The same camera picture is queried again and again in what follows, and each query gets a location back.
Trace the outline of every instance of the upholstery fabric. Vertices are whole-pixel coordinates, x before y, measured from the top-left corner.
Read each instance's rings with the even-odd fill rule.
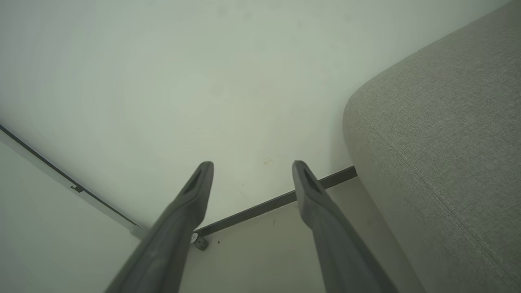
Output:
[[[427,292],[521,293],[521,1],[367,82],[344,137]]]

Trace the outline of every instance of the small metal bracket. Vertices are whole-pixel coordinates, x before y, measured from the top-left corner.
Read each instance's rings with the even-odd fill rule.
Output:
[[[200,237],[199,234],[193,233],[190,238],[190,243],[193,243],[197,249],[204,251],[208,247],[208,241],[203,237]]]

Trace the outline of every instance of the stitching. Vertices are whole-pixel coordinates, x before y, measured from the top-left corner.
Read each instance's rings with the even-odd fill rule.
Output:
[[[398,150],[397,150],[397,149],[396,149],[396,148],[395,148],[395,147],[394,147],[394,146],[393,146],[389,141],[387,141],[387,139],[385,139],[385,138],[383,137],[382,134],[380,134],[378,131],[376,131],[375,128],[374,128],[374,127],[373,127],[373,126],[372,126],[372,125],[371,125],[371,124],[370,124],[370,123],[365,119],[365,117],[363,117],[363,116],[360,114],[360,112],[356,109],[356,106],[354,105],[354,103],[351,102],[351,106],[353,107],[353,110],[356,111],[356,113],[359,115],[359,117],[360,117],[361,119],[363,119],[364,122],[365,122],[365,123],[366,123],[366,124],[367,124],[367,125],[368,125],[372,130],[373,130],[373,132],[376,133],[376,134],[377,134],[377,135],[378,135],[378,136],[379,136],[379,137],[380,137],[380,138],[381,138],[385,143],[387,143],[387,144],[391,147],[391,149],[392,149],[394,152],[396,152],[398,155],[400,155],[400,157],[402,157],[403,162],[401,162],[401,161],[399,160],[399,161],[401,162],[402,166],[407,167],[404,163],[407,163],[407,165],[410,165],[410,163],[408,162],[407,158],[406,158],[406,157],[405,157],[405,156],[404,156],[400,151],[398,151]],[[483,257],[483,259],[484,259],[484,260],[485,260],[485,261],[486,261],[486,262],[487,262],[487,263],[488,263],[488,264],[489,264],[489,265],[490,265],[490,266],[491,266],[491,267],[496,271],[496,273],[497,273],[497,274],[498,274],[498,275],[499,275],[499,276],[500,276],[500,277],[505,281],[505,283],[507,283],[507,284],[511,287],[511,289],[512,289],[514,292],[517,292],[517,291],[512,287],[512,285],[511,285],[511,284],[506,280],[506,278],[505,278],[505,277],[504,277],[504,276],[503,276],[503,275],[502,275],[502,274],[501,274],[501,273],[500,273],[500,272],[495,268],[495,266],[492,265],[492,263],[490,263],[490,261],[486,258],[486,256],[483,255],[483,254],[481,253],[481,251],[480,251],[480,250],[478,249],[478,247],[474,244],[474,242],[473,242],[473,241],[472,241],[472,240],[471,240],[471,239],[466,235],[466,233],[463,232],[463,230],[461,230],[461,228],[459,227],[459,224],[458,224],[458,223],[457,223],[457,222],[456,222],[456,221],[455,221],[455,220],[454,220],[454,219],[453,219],[453,218],[452,218],[452,217],[451,217],[451,216],[450,216],[450,215],[445,211],[445,209],[441,206],[441,204],[438,203],[438,201],[437,201],[436,199],[434,199],[434,197],[432,196],[432,194],[431,194],[429,191],[427,191],[427,189],[425,189],[425,187],[423,186],[423,184],[422,184],[422,183],[421,183],[421,182],[420,182],[420,181],[419,181],[419,180],[414,176],[414,174],[412,174],[411,171],[410,171],[408,168],[405,168],[405,169],[406,169],[407,172],[408,172],[408,173],[409,173],[409,174],[414,178],[414,180],[415,180],[415,181],[416,181],[416,182],[417,182],[417,183],[418,183],[418,184],[419,184],[419,185],[420,185],[420,186],[425,190],[425,192],[426,192],[427,194],[429,194],[429,196],[432,198],[432,200],[433,200],[433,201],[438,205],[438,207],[439,207],[439,208],[440,208],[440,209],[445,213],[445,215],[447,215],[447,217],[452,221],[452,223],[453,223],[453,224],[454,224],[454,225],[455,225],[455,226],[456,226],[456,227],[457,227],[457,228],[462,232],[462,234],[467,238],[467,240],[468,240],[468,241],[469,241],[469,242],[470,242],[470,243],[471,243],[471,244],[476,248],[478,254],[481,255],[481,256]],[[426,179],[426,178],[425,178],[425,177],[424,177],[424,176],[419,172],[419,170],[418,170],[416,167],[414,167],[414,169],[416,170],[417,175],[418,175],[419,177],[421,177],[423,180],[425,180],[429,187],[432,187],[432,188],[433,188],[437,193],[440,193],[440,192],[439,192],[436,188],[434,188],[434,187],[432,186],[432,184],[431,184],[431,183],[430,183],[430,182],[429,182],[429,181],[428,181],[428,180],[427,180],[427,179]],[[451,204],[449,204],[449,203],[446,201],[446,198],[443,197],[443,196],[441,196],[441,197],[444,199],[444,202],[445,202],[447,205],[449,205],[449,206],[452,208],[452,210],[453,210],[454,212],[456,212],[456,213],[460,216],[460,218],[461,218],[461,219],[462,219],[462,220],[463,220],[463,221],[464,221],[464,222],[469,226],[469,228],[471,228],[471,229],[474,231],[474,233],[476,233],[476,235],[479,236],[479,238],[481,238],[481,240],[482,240],[482,241],[483,241],[483,242],[484,242],[484,243],[489,247],[489,249],[490,249],[490,250],[491,250],[495,255],[498,256],[498,254],[497,254],[494,250],[492,250],[492,248],[491,248],[491,247],[490,247],[490,246],[489,246],[489,245],[488,245],[488,244],[483,240],[483,238],[482,238],[482,237],[481,237],[481,236],[480,236],[480,235],[479,235],[479,234],[478,234],[478,233],[477,233],[477,232],[476,232],[476,231],[475,231],[475,230],[470,226],[470,224],[469,224],[467,221],[465,221],[465,219],[464,219],[464,218],[463,218],[463,217],[462,217],[462,216],[461,216],[461,215],[460,215],[460,214],[455,210],[455,208],[454,208]],[[507,266],[507,267],[512,271],[512,269],[511,269],[511,268],[510,268],[506,263],[504,263],[504,261],[503,261],[499,256],[498,256],[498,258],[501,260],[501,262],[502,262],[505,266]]]

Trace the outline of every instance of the gray floor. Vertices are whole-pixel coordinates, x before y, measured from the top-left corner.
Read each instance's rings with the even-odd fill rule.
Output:
[[[400,292],[425,292],[358,178],[330,188],[330,196],[366,242]],[[296,203],[207,237],[191,246],[181,293],[325,292],[311,230]]]

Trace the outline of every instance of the gray fabric sofa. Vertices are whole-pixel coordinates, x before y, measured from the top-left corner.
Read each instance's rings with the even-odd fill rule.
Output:
[[[363,85],[344,136],[427,292],[521,293],[521,1]]]

